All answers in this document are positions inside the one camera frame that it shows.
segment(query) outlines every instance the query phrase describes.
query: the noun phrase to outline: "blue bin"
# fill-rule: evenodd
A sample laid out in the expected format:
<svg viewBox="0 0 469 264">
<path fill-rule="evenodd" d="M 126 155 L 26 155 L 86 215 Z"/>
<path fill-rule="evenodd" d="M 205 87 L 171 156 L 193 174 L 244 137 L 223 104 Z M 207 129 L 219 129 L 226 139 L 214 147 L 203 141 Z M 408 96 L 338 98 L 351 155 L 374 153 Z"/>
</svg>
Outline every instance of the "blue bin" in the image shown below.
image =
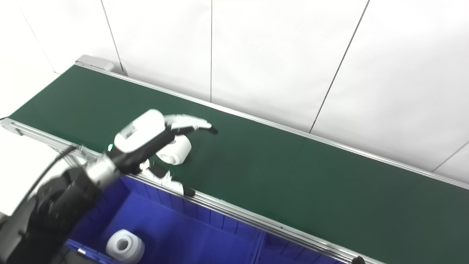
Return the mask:
<svg viewBox="0 0 469 264">
<path fill-rule="evenodd" d="M 130 177 L 104 191 L 66 244 L 99 263 L 118 264 L 105 248 L 120 229 L 143 240 L 139 264 L 339 263 Z"/>
</svg>

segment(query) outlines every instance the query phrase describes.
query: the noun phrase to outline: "black cable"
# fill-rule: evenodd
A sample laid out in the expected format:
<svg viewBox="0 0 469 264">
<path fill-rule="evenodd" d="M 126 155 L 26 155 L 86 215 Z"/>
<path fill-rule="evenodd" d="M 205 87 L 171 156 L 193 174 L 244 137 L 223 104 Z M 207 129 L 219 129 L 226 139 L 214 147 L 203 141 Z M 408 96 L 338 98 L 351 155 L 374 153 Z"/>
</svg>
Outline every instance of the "black cable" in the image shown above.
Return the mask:
<svg viewBox="0 0 469 264">
<path fill-rule="evenodd" d="M 28 197 L 29 195 L 32 193 L 32 191 L 34 191 L 34 189 L 36 188 L 36 186 L 39 184 L 39 182 L 42 180 L 42 178 L 44 178 L 44 176 L 49 172 L 49 170 L 59 161 L 61 160 L 63 157 L 67 156 L 70 152 L 72 152 L 73 150 L 76 149 L 76 146 L 70 146 L 68 147 L 66 150 L 64 150 L 62 153 L 60 153 L 50 164 L 49 166 L 41 173 L 41 175 L 38 177 L 38 179 L 34 182 L 34 184 L 31 186 L 31 188 L 28 190 L 28 192 L 26 193 L 26 195 L 23 197 L 23 199 L 21 200 L 21 203 L 19 203 L 18 206 L 20 206 L 21 204 L 23 204 L 24 202 L 26 202 L 28 200 Z"/>
</svg>

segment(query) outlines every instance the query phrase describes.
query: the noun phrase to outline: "white cylindrical object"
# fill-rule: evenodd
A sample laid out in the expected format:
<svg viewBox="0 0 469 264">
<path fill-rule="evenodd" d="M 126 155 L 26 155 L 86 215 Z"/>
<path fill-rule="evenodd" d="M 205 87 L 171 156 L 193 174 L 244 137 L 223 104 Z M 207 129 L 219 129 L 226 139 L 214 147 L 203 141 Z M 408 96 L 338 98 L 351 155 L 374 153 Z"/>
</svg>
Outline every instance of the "white cylindrical object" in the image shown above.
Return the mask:
<svg viewBox="0 0 469 264">
<path fill-rule="evenodd" d="M 124 264 L 137 264 L 144 251 L 143 241 L 125 229 L 112 235 L 106 245 L 106 253 Z"/>
<path fill-rule="evenodd" d="M 175 136 L 173 142 L 160 149 L 156 156 L 166 163 L 178 165 L 184 162 L 191 149 L 189 139 L 180 135 Z"/>
</svg>

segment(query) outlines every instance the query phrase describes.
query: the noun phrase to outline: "black fingertip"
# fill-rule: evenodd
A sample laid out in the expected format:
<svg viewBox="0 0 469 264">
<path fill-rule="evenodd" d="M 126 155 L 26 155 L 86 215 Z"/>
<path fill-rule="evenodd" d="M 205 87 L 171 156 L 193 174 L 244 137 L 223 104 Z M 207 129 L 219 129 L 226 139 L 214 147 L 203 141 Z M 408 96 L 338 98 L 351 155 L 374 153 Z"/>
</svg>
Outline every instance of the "black fingertip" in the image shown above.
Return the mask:
<svg viewBox="0 0 469 264">
<path fill-rule="evenodd" d="M 366 263 L 365 263 L 365 260 L 361 256 L 358 256 L 352 260 L 352 264 L 366 264 Z"/>
<path fill-rule="evenodd" d="M 211 128 L 209 128 L 208 131 L 210 131 L 210 133 L 212 133 L 214 135 L 218 134 L 218 130 L 216 128 L 214 128 L 213 126 Z"/>
<path fill-rule="evenodd" d="M 184 192 L 184 195 L 187 197 L 194 197 L 194 195 L 196 195 L 196 191 L 189 187 L 182 186 L 182 190 Z"/>
</svg>

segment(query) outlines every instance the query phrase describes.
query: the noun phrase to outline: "robotic hand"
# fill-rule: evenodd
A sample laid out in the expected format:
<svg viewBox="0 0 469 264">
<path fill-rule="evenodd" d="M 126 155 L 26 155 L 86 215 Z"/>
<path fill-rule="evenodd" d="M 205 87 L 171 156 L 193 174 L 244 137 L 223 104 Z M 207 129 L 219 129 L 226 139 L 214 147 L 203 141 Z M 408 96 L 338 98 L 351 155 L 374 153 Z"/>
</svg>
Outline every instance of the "robotic hand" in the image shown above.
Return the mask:
<svg viewBox="0 0 469 264">
<path fill-rule="evenodd" d="M 19 205 L 0 230 L 0 264 L 48 263 L 80 218 L 99 201 L 102 189 L 122 174 L 140 173 L 140 164 L 175 135 L 199 129 L 218 133 L 197 117 L 163 116 L 155 109 L 142 114 L 115 136 L 110 151 L 83 167 L 66 170 Z M 153 168 L 152 174 L 166 184 L 171 181 L 169 171 L 162 168 Z"/>
</svg>

